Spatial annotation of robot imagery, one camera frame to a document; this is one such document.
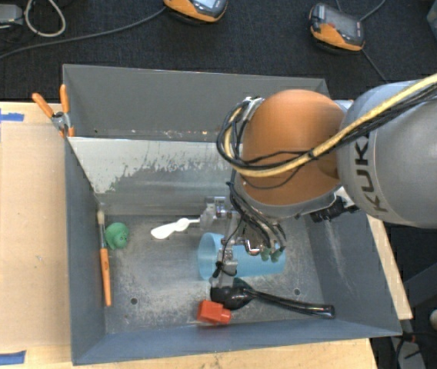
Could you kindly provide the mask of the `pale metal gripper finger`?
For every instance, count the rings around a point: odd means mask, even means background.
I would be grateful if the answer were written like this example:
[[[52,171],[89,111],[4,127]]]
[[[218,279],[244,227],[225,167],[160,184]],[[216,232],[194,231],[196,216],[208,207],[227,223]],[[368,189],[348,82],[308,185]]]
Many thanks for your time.
[[[200,215],[202,228],[210,228],[215,221],[223,221],[229,226],[239,219],[238,212],[225,196],[208,196],[204,204],[204,211]]]
[[[215,270],[209,281],[213,288],[229,288],[233,285],[237,274],[238,261],[234,257],[234,238],[223,238],[222,247],[218,250]]]

